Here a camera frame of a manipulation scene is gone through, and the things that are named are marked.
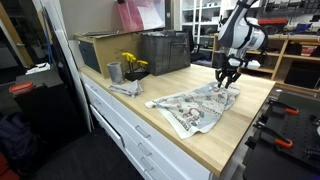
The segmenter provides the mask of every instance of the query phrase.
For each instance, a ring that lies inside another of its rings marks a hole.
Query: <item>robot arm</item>
[[[259,68],[257,61],[246,61],[244,56],[247,50],[256,50],[261,45],[266,45],[267,35],[258,25],[258,20],[246,18],[248,9],[256,0],[238,0],[237,5],[228,21],[219,32],[219,43],[229,51],[220,56],[222,65],[216,70],[216,79],[221,86],[223,80],[227,77],[225,88],[235,82],[240,73],[238,67]]]

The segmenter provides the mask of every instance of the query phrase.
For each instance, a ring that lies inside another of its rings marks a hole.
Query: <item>cardboard box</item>
[[[118,61],[122,63],[124,71],[129,69],[128,61],[121,55],[123,52],[129,52],[133,54],[137,60],[140,59],[142,33],[145,32],[132,32],[94,37],[76,36],[76,38],[79,41],[86,41],[93,44],[100,66],[101,73],[99,74],[101,74],[103,78],[110,78],[107,68],[108,63]]]

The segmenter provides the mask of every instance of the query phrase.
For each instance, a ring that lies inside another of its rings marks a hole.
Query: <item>cabinet drawer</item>
[[[165,173],[139,149],[128,134],[123,134],[124,152],[145,179],[168,180]]]
[[[208,169],[203,167],[118,100],[114,99],[113,104],[117,110],[115,113],[119,124],[122,126],[124,123],[122,121],[125,121],[132,126],[133,132],[130,131],[130,136],[137,136],[135,139],[140,138],[148,142],[150,146],[162,154],[162,157],[170,164],[173,164],[173,167],[175,167],[183,177],[186,177],[186,179],[209,179],[210,171]]]
[[[165,172],[167,176],[170,177],[170,179],[187,179],[183,175],[182,170],[179,167],[177,167],[174,164],[174,162],[171,162],[161,152],[159,152],[157,150],[157,147],[152,146],[143,138],[139,137],[134,127],[129,125],[127,121],[119,119],[119,125],[124,132],[130,134],[130,137],[136,144],[136,148],[138,148],[138,150],[141,151],[141,153],[144,154],[144,156],[146,156],[147,159],[156,162],[156,164],[161,168],[163,172]]]
[[[82,79],[84,83],[87,85],[87,88],[98,94],[101,97],[101,99],[103,99],[110,107],[113,107],[112,96],[107,91],[105,91],[102,87],[100,87],[97,83],[92,81],[83,73]]]
[[[99,114],[99,112],[90,105],[91,111],[93,115],[96,117],[97,121],[101,125],[101,127],[109,134],[109,136],[113,139],[113,141],[123,149],[122,138],[121,136],[114,130],[109,123]]]
[[[118,122],[113,108],[111,108],[99,95],[92,91],[87,84],[85,84],[90,103],[97,109],[97,111],[105,117],[109,123],[118,128]]]

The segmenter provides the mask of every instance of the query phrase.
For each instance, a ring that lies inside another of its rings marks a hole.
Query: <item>wooden countertop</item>
[[[212,130],[181,140],[160,112],[146,108],[144,103],[215,81],[214,69],[191,65],[161,76],[149,75],[140,81],[144,91],[135,99],[110,91],[111,80],[103,79],[90,68],[83,67],[80,71],[218,177],[275,84],[243,74],[236,82],[240,95]]]

